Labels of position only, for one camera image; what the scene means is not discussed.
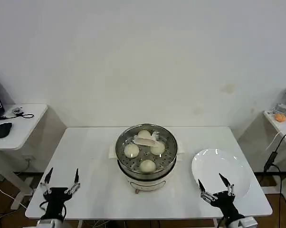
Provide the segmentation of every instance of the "power cord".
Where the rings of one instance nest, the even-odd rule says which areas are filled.
[[[30,166],[30,162],[31,162],[31,159],[26,159],[27,161],[27,166],[26,168],[24,168],[24,170],[20,171],[20,172],[17,172],[15,175],[20,175],[21,173],[25,172],[27,169],[29,169],[29,166]]]
[[[31,118],[34,117],[34,114],[31,114],[31,113],[28,113],[28,114],[18,113],[18,114],[15,114],[15,116],[12,116],[12,117],[6,117],[5,115],[3,115],[2,117],[0,117],[0,120],[14,119],[14,118],[18,118],[18,117],[23,117],[25,119],[31,119]]]
[[[265,174],[266,171],[270,168],[270,166],[274,163],[275,161],[275,158],[277,156],[277,150],[278,148],[280,147],[280,144],[282,143],[283,139],[286,137],[286,134],[281,138],[278,146],[276,147],[276,149],[271,153],[271,155],[269,156],[265,166],[264,166],[264,169],[263,169],[263,173]]]
[[[280,133],[282,133],[284,130],[286,130],[286,128],[285,128],[285,129],[282,129],[280,132],[278,132],[278,133],[275,135],[275,137],[273,138],[272,142],[269,144],[269,146],[267,146],[266,151],[267,151],[268,148],[270,148],[270,146],[273,144],[273,142],[275,141],[276,137],[277,137]]]
[[[7,193],[3,192],[2,190],[0,190],[1,193],[3,193],[4,195],[10,197],[11,199],[14,199],[12,196],[8,195]],[[27,207],[25,207],[21,202],[18,202],[15,200],[15,202],[17,202],[19,205],[23,206],[25,209],[27,209]]]
[[[279,210],[279,216],[278,216],[278,228],[280,228],[280,214],[281,214],[281,192],[282,192],[282,178],[281,178],[281,171],[278,166],[275,164],[272,164],[271,166],[274,166],[278,169],[279,177],[280,177],[280,190],[279,190],[279,204],[278,204],[278,210]]]
[[[278,169],[278,173],[279,173],[279,177],[280,177],[280,193],[279,193],[279,206],[278,206],[278,209],[279,209],[279,217],[278,217],[278,222],[279,222],[279,224],[278,224],[278,227],[279,227],[279,228],[280,228],[280,216],[281,216],[280,214],[281,214],[282,178],[281,178],[280,168],[274,164],[274,161],[275,161],[275,158],[276,158],[276,156],[277,156],[277,154],[278,154],[278,153],[277,153],[277,150],[278,150],[278,148],[280,147],[280,145],[281,145],[281,143],[282,143],[282,141],[284,140],[285,137],[286,137],[286,134],[281,138],[281,140],[280,140],[278,146],[276,147],[276,149],[275,149],[275,150],[271,153],[271,155],[269,156],[269,158],[268,158],[268,160],[267,160],[267,162],[266,162],[266,164],[265,164],[265,166],[264,166],[264,168],[263,168],[263,174],[262,174],[261,180],[259,181],[259,183],[262,182],[262,180],[263,180],[263,178],[264,178],[266,172],[268,171],[268,169],[269,169],[271,166],[274,166],[274,167],[276,167],[276,168]]]

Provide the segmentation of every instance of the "black cable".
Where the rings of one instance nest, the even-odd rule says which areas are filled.
[[[274,166],[278,169],[279,177],[280,177],[280,192],[279,192],[279,204],[278,204],[278,210],[279,210],[279,216],[278,216],[278,228],[280,228],[280,214],[281,214],[281,192],[282,192],[282,178],[281,178],[281,171],[278,166],[275,164],[272,164],[271,166]]]
[[[14,173],[15,175],[18,176],[18,175],[20,175],[22,172],[25,172],[27,169],[29,169],[31,160],[30,160],[30,159],[27,159],[26,161],[27,161],[27,166],[26,166],[26,168],[24,168],[22,171],[19,171],[19,172],[17,172],[17,173]]]
[[[12,117],[6,117],[5,115],[3,115],[2,117],[0,117],[0,120],[14,119],[14,118],[18,118],[18,117],[23,117],[25,119],[30,119],[30,118],[34,117],[34,114],[32,114],[32,113],[16,114],[15,116],[12,116]]]
[[[270,166],[274,163],[275,158],[276,158],[276,156],[277,156],[277,150],[278,150],[278,148],[280,147],[280,145],[281,145],[281,143],[282,143],[282,141],[283,141],[283,139],[284,139],[285,137],[286,137],[286,134],[281,138],[281,140],[280,140],[278,146],[276,147],[275,151],[273,151],[273,152],[270,154],[269,158],[267,159],[267,162],[266,162],[266,164],[265,164],[265,166],[264,166],[264,168],[263,168],[263,173],[264,173],[264,174],[267,172],[267,170],[270,168]]]
[[[222,223],[223,220],[224,220],[224,216],[219,220],[219,223],[218,223],[218,225],[217,225],[217,228],[220,227],[220,225],[221,225],[221,223]]]
[[[277,150],[278,150],[278,148],[279,148],[279,146],[280,146],[281,142],[283,141],[283,139],[284,139],[285,137],[286,137],[286,134],[281,138],[281,140],[280,140],[280,142],[279,142],[278,146],[276,147],[275,152],[277,152]]]

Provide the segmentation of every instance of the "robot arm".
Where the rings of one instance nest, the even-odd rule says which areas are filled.
[[[228,189],[226,191],[211,194],[205,190],[201,181],[198,180],[201,198],[213,207],[217,207],[221,210],[223,217],[226,219],[225,225],[227,228],[256,228],[257,222],[255,219],[253,217],[244,217],[239,214],[235,207],[233,203],[235,199],[234,184],[230,184],[228,179],[220,173],[219,176]]]
[[[36,227],[30,228],[71,228],[68,223],[64,222],[67,213],[64,203],[70,200],[80,187],[78,169],[76,170],[74,184],[70,188],[49,188],[52,171],[53,168],[46,175],[44,182],[40,183],[41,187],[45,189],[43,193],[45,201],[39,207],[45,211],[45,214],[40,218]],[[45,209],[42,206],[46,203],[48,205]]]

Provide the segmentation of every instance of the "white cable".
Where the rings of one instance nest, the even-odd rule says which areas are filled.
[[[12,211],[12,212],[10,212],[10,213],[8,213],[8,214],[2,215],[2,216],[0,216],[0,219],[1,219],[2,217],[6,216],[6,215],[10,215],[10,214],[12,214],[12,213],[14,213],[14,212],[17,212],[18,210],[14,210],[14,211]]]
[[[100,220],[98,220],[98,221],[94,224],[94,226],[93,226],[92,228],[95,228],[95,226],[98,224],[99,221],[100,221]]]
[[[8,195],[7,193],[3,192],[2,190],[0,190],[1,193],[5,194],[6,196],[9,196],[11,199],[14,199],[12,196]],[[21,202],[18,202],[15,200],[15,202],[19,203],[20,205],[22,205],[25,209],[27,209]]]
[[[272,145],[272,143],[274,142],[274,140],[276,139],[276,137],[277,137],[280,133],[282,133],[282,131],[284,131],[284,130],[286,130],[286,128],[285,128],[285,129],[282,129],[280,132],[278,132],[278,133],[275,135],[275,137],[274,137],[274,139],[272,140],[272,142],[270,143],[270,145],[266,148],[266,151],[267,151],[268,148]]]
[[[102,224],[100,224],[100,225],[98,225],[98,226],[96,226],[96,227],[93,227],[93,228],[100,227],[100,226],[102,226],[102,225],[106,224],[107,222],[109,222],[109,221],[106,221],[106,222],[104,222],[104,223],[102,223]]]

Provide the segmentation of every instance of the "electrical outlet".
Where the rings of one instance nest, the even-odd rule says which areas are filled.
[[[25,160],[30,160],[30,161],[35,160],[35,157],[33,155],[28,155],[28,154],[24,155],[23,154],[22,157]]]

